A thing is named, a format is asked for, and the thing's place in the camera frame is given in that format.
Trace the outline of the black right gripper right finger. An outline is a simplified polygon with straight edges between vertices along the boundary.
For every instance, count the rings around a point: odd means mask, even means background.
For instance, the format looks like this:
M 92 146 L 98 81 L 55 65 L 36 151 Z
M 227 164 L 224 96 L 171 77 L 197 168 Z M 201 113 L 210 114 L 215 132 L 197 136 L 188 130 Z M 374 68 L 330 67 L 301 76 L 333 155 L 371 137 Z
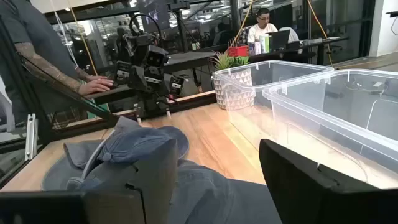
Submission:
M 259 143 L 259 160 L 283 224 L 398 224 L 398 189 L 373 187 L 269 139 Z

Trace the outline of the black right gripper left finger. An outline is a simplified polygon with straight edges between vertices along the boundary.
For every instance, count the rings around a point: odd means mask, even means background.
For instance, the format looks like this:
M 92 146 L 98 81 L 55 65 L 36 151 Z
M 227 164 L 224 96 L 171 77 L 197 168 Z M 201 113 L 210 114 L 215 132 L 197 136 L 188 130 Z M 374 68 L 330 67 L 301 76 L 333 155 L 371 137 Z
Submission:
M 166 224 L 177 178 L 176 140 L 134 163 L 104 162 L 83 183 L 89 224 Z

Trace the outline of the dark navy baseball cap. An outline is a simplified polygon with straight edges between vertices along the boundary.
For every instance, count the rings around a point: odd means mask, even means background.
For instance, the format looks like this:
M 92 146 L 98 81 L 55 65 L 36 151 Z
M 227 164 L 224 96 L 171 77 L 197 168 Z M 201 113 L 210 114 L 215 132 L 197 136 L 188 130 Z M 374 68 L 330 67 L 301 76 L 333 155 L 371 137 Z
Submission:
M 97 159 L 112 163 L 135 162 L 169 140 L 176 141 L 178 158 L 183 158 L 189 150 L 188 138 L 176 127 L 163 126 L 115 131 L 99 148 Z
M 120 116 L 114 127 L 114 130 L 116 132 L 128 132 L 139 128 L 141 128 L 141 125 L 137 121 L 129 119 L 125 116 Z
M 282 224 L 266 185 L 178 161 L 168 224 Z

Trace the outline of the grey baseball cap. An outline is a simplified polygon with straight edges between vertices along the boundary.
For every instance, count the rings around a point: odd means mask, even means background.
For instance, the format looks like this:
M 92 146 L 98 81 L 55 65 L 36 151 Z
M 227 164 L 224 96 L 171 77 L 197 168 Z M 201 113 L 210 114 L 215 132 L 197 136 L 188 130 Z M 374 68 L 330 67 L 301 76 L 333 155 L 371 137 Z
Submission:
M 66 190 L 72 177 L 81 177 L 91 155 L 102 140 L 67 142 L 63 144 L 64 155 L 47 171 L 41 189 L 44 191 Z

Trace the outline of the person's hand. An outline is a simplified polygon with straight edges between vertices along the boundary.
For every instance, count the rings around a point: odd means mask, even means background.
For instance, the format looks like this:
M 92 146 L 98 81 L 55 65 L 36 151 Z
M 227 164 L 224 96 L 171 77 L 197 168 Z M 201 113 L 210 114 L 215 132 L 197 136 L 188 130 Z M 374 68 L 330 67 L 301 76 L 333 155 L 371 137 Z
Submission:
M 78 93 L 80 95 L 85 96 L 97 92 L 106 92 L 110 91 L 112 86 L 113 86 L 112 80 L 109 80 L 107 78 L 99 78 L 81 85 L 78 89 Z

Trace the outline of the potted plant in patterned pot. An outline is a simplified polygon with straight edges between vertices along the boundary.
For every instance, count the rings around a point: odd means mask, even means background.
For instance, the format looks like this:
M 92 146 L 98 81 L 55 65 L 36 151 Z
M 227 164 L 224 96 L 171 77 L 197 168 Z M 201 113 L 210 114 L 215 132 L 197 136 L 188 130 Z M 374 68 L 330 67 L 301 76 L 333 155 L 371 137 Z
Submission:
M 252 86 L 251 69 L 245 67 L 230 71 L 231 68 L 247 65 L 249 58 L 230 57 L 227 52 L 216 52 L 210 60 L 215 66 L 213 84 L 218 106 L 224 110 L 240 110 L 252 106 L 255 92 L 233 85 L 233 81 L 236 81 L 241 85 Z

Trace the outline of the clear plastic storage bin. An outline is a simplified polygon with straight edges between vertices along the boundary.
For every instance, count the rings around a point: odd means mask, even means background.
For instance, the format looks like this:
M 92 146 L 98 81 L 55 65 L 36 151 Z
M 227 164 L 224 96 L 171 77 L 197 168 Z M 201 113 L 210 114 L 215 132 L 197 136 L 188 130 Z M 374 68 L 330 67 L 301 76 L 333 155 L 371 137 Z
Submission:
M 292 81 L 319 81 L 334 69 L 281 60 L 268 60 L 213 73 L 216 100 L 227 111 L 230 123 L 254 146 L 261 139 L 275 136 L 271 98 L 292 96 L 288 89 Z
M 271 98 L 277 143 L 380 189 L 398 188 L 398 72 L 335 70 Z

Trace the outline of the red box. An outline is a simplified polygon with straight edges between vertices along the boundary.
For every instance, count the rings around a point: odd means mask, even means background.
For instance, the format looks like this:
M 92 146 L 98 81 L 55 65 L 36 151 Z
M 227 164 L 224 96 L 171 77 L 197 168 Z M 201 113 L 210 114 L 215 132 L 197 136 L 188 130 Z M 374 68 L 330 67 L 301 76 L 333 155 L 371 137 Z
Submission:
M 248 56 L 248 46 L 243 45 L 240 47 L 229 47 L 228 55 L 230 57 L 247 57 Z

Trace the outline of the person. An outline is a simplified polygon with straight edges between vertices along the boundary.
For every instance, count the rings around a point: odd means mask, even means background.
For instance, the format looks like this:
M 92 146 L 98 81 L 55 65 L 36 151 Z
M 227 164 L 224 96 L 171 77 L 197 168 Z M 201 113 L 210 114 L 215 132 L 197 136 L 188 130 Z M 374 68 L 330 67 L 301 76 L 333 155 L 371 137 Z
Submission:
M 61 86 L 65 85 L 76 93 L 83 84 L 107 78 L 89 75 L 77 67 L 47 18 L 28 1 L 0 0 L 0 16 L 16 51 L 29 59 L 25 65 L 35 76 L 44 78 L 43 72 L 47 72 L 62 83 Z M 8 75 L 1 74 L 4 71 L 2 66 L 0 65 L 0 77 L 12 102 L 16 123 L 22 122 L 26 117 L 25 109 L 19 102 L 19 94 L 8 83 Z M 86 119 L 83 110 L 67 105 L 65 98 L 58 97 L 45 88 L 34 88 L 54 129 L 61 129 L 69 123 Z
M 247 36 L 247 42 L 254 43 L 259 41 L 261 35 L 277 32 L 278 29 L 272 23 L 270 23 L 270 10 L 267 8 L 260 8 L 256 13 L 257 24 L 253 25 Z

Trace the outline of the white green container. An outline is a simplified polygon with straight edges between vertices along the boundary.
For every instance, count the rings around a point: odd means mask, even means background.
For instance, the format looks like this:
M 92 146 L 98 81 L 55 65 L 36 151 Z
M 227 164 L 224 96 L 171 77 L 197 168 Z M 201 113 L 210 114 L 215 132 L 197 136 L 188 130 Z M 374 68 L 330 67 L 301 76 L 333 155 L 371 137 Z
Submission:
M 269 34 L 262 34 L 259 36 L 259 41 L 261 44 L 261 53 L 267 54 L 270 52 L 270 45 L 269 45 Z

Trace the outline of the black laptop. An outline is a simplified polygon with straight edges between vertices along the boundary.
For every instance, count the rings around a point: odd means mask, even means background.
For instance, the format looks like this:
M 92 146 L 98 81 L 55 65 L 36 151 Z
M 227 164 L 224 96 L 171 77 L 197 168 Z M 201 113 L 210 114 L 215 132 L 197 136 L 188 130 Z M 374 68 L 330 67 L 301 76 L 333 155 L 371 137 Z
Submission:
M 278 31 L 269 33 L 270 37 L 270 48 L 272 52 L 277 50 L 282 50 L 288 43 L 289 32 L 288 31 Z

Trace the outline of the white office chair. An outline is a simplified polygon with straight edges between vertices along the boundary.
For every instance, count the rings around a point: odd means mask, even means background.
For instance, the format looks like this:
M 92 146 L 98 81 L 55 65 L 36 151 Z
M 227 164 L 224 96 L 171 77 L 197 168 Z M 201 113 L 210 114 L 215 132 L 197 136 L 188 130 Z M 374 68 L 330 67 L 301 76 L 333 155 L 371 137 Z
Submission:
M 288 43 L 300 41 L 296 31 L 294 31 L 293 28 L 291 28 L 291 27 L 281 27 L 279 29 L 279 31 L 288 31 L 289 32 Z

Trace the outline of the black aluminium table frame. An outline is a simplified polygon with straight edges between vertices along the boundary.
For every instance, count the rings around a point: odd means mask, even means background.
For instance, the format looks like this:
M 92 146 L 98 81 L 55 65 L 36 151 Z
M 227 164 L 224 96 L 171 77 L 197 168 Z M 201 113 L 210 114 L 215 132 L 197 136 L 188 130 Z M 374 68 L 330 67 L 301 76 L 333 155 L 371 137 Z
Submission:
M 46 83 L 46 80 L 41 80 L 40 77 L 37 78 L 30 74 L 27 68 L 24 67 L 21 55 L 17 53 L 10 35 L 4 25 L 2 17 L 0 16 L 0 65 L 3 65 L 3 72 L 1 74 L 8 74 L 10 85 L 19 94 L 19 102 L 25 109 L 26 117 L 28 112 L 36 113 L 40 119 L 42 119 L 43 124 L 38 127 L 38 135 L 41 137 L 37 140 L 37 144 L 43 145 L 39 149 L 42 149 L 50 142 L 75 137 L 82 134 L 93 133 L 99 131 L 100 129 L 110 128 L 111 125 L 116 124 L 116 118 L 120 115 L 111 114 L 109 111 L 100 108 L 99 105 L 92 103 L 89 99 L 80 96 L 78 93 L 67 89 L 67 87 L 60 86 L 61 84 L 51 84 Z M 67 105 L 80 106 L 85 111 L 89 111 L 99 116 L 100 119 L 96 121 L 91 120 L 83 124 L 76 124 L 69 128 L 54 130 L 50 127 L 47 118 L 44 118 L 45 113 L 42 105 L 39 102 L 38 96 L 35 94 L 33 89 L 33 83 L 35 85 L 41 85 L 42 88 L 49 88 L 54 95 L 60 95 L 60 97 L 65 98 Z M 189 110 L 205 105 L 216 103 L 216 96 L 214 92 L 206 92 L 203 95 L 195 95 L 192 98 L 178 98 L 172 100 L 168 103 L 170 106 L 170 112 L 180 112 L 184 110 Z M 6 143 L 1 143 L 0 152 L 12 152 L 16 151 L 27 143 L 27 137 L 22 139 L 16 139 L 8 141 Z M 6 174 L 2 179 L 0 179 L 0 189 L 2 189 L 8 182 L 11 181 L 13 177 L 16 176 L 17 172 L 21 171 L 22 168 L 27 165 L 28 162 L 25 160 L 20 162 L 21 165 L 17 165 L 15 171 Z

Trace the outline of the silver aluminium bracket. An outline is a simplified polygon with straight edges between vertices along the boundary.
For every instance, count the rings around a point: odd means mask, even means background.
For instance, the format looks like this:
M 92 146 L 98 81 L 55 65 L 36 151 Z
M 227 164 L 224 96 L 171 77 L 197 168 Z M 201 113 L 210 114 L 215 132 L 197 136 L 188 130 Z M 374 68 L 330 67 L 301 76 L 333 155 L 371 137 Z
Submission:
M 27 117 L 27 131 L 25 140 L 25 161 L 32 160 L 37 155 L 38 119 L 36 114 Z

